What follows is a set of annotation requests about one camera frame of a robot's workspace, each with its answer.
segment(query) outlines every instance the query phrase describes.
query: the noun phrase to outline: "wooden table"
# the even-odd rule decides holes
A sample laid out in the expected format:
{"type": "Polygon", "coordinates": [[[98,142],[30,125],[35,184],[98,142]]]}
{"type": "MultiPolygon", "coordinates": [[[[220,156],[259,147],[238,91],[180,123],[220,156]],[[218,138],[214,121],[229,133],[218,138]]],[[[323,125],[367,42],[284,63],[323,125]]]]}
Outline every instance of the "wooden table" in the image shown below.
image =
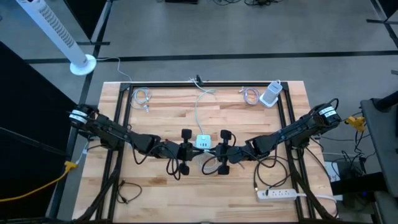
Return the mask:
{"type": "MultiPolygon", "coordinates": [[[[114,117],[120,83],[104,83],[99,101],[100,112],[114,117]]],[[[241,87],[220,87],[212,95],[205,95],[198,104],[199,119],[205,134],[211,135],[213,145],[222,141],[220,130],[228,129],[237,137],[236,145],[261,134],[270,134],[281,128],[277,106],[267,109],[260,103],[248,105],[243,95],[238,93],[241,87]]],[[[266,88],[257,88],[263,92],[266,88]]],[[[298,119],[308,113],[310,106],[303,82],[289,82],[290,95],[295,117],[298,119]]],[[[162,139],[180,143],[181,130],[192,129],[192,141],[200,130],[195,121],[194,106],[202,93],[198,88],[151,88],[152,99],[149,112],[132,109],[129,124],[137,133],[157,134],[162,139]]],[[[127,94],[124,95],[121,118],[124,116],[127,94]]],[[[285,96],[282,96],[284,112],[288,118],[285,96]]],[[[314,142],[309,149],[323,162],[320,147],[314,142]]],[[[104,163],[107,151],[97,148],[87,155],[80,189],[73,217],[79,217],[100,191],[104,163]]],[[[286,157],[284,144],[278,146],[278,156],[286,157]]],[[[306,153],[305,164],[310,187],[316,195],[332,195],[328,177],[320,165],[306,153]]],[[[190,175],[176,181],[166,173],[165,159],[148,158],[143,164],[136,165],[131,147],[126,144],[123,156],[121,179],[139,184],[142,195],[128,205],[116,203],[114,222],[296,222],[297,212],[294,202],[257,203],[253,190],[253,172],[257,162],[242,162],[244,169],[235,164],[229,175],[205,176],[195,161],[189,162],[190,175]]],[[[272,169],[260,168],[262,178],[275,183],[284,178],[284,170],[276,165],[272,169]]],[[[266,186],[259,184],[259,189],[266,186]]],[[[290,178],[279,189],[292,188],[290,178]]],[[[138,193],[134,186],[125,185],[122,194],[131,198],[138,193]]],[[[104,215],[107,216],[110,193],[104,203],[104,215]]],[[[334,202],[319,199],[325,208],[335,214],[334,202]]],[[[302,199],[305,216],[308,216],[305,200],[302,199]]]]}

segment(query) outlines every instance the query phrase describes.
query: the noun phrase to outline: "concrete floor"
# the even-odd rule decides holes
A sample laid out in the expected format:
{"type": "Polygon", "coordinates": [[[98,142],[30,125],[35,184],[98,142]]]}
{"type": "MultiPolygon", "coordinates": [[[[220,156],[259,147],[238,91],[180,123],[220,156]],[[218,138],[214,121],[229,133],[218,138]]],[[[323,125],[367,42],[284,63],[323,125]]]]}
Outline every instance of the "concrete floor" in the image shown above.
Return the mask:
{"type": "MultiPolygon", "coordinates": [[[[63,1],[47,0],[77,41],[88,41],[63,1]]],[[[24,59],[64,58],[45,34],[15,1],[0,0],[0,40],[24,59]],[[27,42],[29,37],[34,42],[27,42]]],[[[269,7],[249,7],[243,1],[217,6],[200,0],[199,5],[170,4],[155,0],[115,1],[111,8],[100,57],[145,55],[253,54],[292,52],[341,52],[397,50],[385,27],[368,24],[378,19],[370,1],[284,0],[269,7]]],[[[93,47],[82,47],[92,54],[93,47]]],[[[398,87],[398,56],[274,58],[241,60],[184,60],[168,62],[122,62],[121,70],[135,81],[182,81],[199,74],[205,80],[303,80],[310,104],[337,97],[338,112],[347,117],[359,111],[359,102],[383,97],[398,87]]],[[[32,65],[55,86],[78,102],[84,77],[73,76],[68,64],[32,65]]],[[[88,92],[87,103],[98,104],[102,83],[128,81],[116,70],[117,63],[99,63],[88,92]]],[[[327,133],[331,138],[354,138],[352,128],[341,125],[327,133]]],[[[73,158],[81,152],[79,139],[73,158]]],[[[352,142],[323,140],[325,152],[353,153],[352,142]]],[[[370,138],[361,144],[373,153],[370,138]]],[[[336,156],[325,156],[327,161],[336,156]]],[[[376,157],[366,163],[369,172],[379,171],[376,157]]],[[[68,176],[62,219],[70,219],[80,172],[68,176]]],[[[348,211],[344,220],[369,221],[348,211]]]]}

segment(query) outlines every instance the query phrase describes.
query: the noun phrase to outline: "white cable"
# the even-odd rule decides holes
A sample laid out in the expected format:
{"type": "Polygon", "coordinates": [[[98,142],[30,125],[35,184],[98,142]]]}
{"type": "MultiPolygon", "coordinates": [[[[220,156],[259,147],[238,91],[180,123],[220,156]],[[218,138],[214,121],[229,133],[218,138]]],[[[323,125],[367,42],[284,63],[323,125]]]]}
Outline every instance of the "white cable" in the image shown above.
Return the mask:
{"type": "MultiPolygon", "coordinates": [[[[297,196],[298,197],[306,197],[307,195],[304,194],[304,193],[297,193],[297,196]]],[[[332,200],[335,203],[337,203],[336,199],[334,197],[332,197],[332,196],[329,196],[329,195],[316,195],[316,197],[317,198],[324,198],[324,199],[332,200]]]]}
{"type": "MultiPolygon", "coordinates": [[[[141,87],[141,88],[138,88],[138,89],[134,90],[134,92],[132,93],[131,96],[134,99],[134,101],[137,102],[137,104],[143,105],[145,103],[148,103],[149,100],[152,98],[152,90],[150,90],[148,87],[141,87]],[[145,94],[145,99],[144,100],[138,100],[137,95],[138,95],[139,92],[143,92],[145,94]]],[[[130,106],[132,108],[134,108],[134,109],[146,110],[147,112],[149,112],[148,105],[144,105],[144,106],[141,106],[141,107],[137,108],[137,107],[135,107],[132,104],[132,102],[130,102],[130,106]]]]}
{"type": "Polygon", "coordinates": [[[130,82],[132,82],[132,78],[131,78],[131,76],[129,76],[128,74],[126,74],[126,73],[124,73],[124,72],[122,72],[122,71],[120,71],[120,58],[118,58],[118,57],[109,57],[109,58],[102,58],[102,59],[96,59],[97,61],[102,61],[102,60],[109,60],[109,59],[118,59],[119,60],[119,63],[118,63],[118,72],[120,73],[120,74],[122,74],[122,75],[124,75],[124,76],[126,76],[126,77],[128,77],[129,79],[130,79],[130,82]]]}
{"type": "Polygon", "coordinates": [[[259,93],[259,91],[258,91],[257,89],[255,89],[255,88],[244,88],[244,87],[242,86],[242,90],[240,90],[239,92],[240,92],[240,93],[243,92],[243,99],[245,100],[245,102],[246,102],[247,104],[256,105],[256,104],[259,102],[260,93],[259,93]],[[250,102],[250,101],[249,101],[249,98],[248,98],[248,91],[252,91],[252,92],[254,93],[254,96],[255,96],[254,102],[250,102]]]}
{"type": "MultiPolygon", "coordinates": [[[[206,90],[206,89],[200,87],[194,78],[189,78],[189,81],[193,82],[201,91],[203,91],[203,93],[197,98],[197,100],[195,102],[195,119],[200,128],[201,134],[205,134],[203,127],[201,126],[199,118],[198,118],[198,102],[199,102],[200,98],[202,98],[206,93],[215,93],[217,90],[216,89],[206,90]]],[[[208,160],[211,157],[213,157],[213,155],[206,152],[206,150],[204,150],[204,153],[198,156],[199,169],[202,168],[204,161],[208,160]]],[[[206,173],[213,172],[219,166],[220,165],[219,165],[218,159],[214,158],[214,164],[212,166],[205,166],[203,168],[203,171],[205,171],[206,173]]]]}
{"type": "Polygon", "coordinates": [[[87,154],[87,146],[88,146],[88,141],[86,142],[85,146],[83,147],[83,150],[82,150],[82,152],[81,152],[81,154],[80,154],[79,159],[75,162],[76,165],[79,164],[82,155],[83,155],[83,154],[87,154]]]}
{"type": "Polygon", "coordinates": [[[205,134],[205,132],[203,131],[203,128],[202,128],[202,126],[201,126],[201,124],[200,124],[200,122],[199,122],[199,119],[198,119],[198,102],[199,102],[200,98],[202,98],[206,93],[214,93],[215,91],[216,91],[216,90],[214,90],[214,89],[205,90],[205,91],[198,97],[197,101],[195,102],[195,118],[196,118],[196,120],[197,120],[197,124],[198,124],[198,126],[199,126],[199,128],[200,128],[201,134],[205,134]]]}

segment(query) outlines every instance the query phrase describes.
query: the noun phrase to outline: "black curtain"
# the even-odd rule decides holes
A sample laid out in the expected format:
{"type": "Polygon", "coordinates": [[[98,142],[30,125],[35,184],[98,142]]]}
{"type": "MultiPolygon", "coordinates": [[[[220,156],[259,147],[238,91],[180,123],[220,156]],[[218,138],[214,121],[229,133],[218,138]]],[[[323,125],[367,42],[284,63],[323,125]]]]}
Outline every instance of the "black curtain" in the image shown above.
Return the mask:
{"type": "MultiPolygon", "coordinates": [[[[0,42],[0,127],[66,152],[67,111],[75,103],[0,42]]],[[[65,156],[0,132],[0,198],[15,197],[60,177],[65,156]]],[[[44,217],[55,185],[20,200],[0,202],[0,220],[44,217]]]]}

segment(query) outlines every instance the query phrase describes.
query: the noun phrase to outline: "power strip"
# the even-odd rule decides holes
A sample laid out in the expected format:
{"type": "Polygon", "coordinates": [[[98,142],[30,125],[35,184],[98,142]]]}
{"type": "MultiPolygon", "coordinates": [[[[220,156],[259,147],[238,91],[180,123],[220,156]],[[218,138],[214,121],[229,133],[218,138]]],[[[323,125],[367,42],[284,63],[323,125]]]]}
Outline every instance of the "power strip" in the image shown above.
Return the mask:
{"type": "Polygon", "coordinates": [[[283,202],[294,201],[297,198],[297,192],[294,189],[279,189],[279,190],[266,190],[257,191],[258,202],[283,202]]]}

